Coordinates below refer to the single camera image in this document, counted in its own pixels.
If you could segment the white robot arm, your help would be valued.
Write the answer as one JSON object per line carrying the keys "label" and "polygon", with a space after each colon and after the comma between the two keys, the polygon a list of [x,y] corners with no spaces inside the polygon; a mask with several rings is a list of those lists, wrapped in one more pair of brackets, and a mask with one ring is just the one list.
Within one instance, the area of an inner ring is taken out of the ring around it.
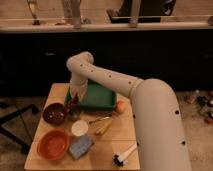
{"label": "white robot arm", "polygon": [[68,58],[66,66],[71,94],[85,94],[93,80],[130,100],[142,171],[192,171],[177,97],[166,82],[97,67],[87,51]]}

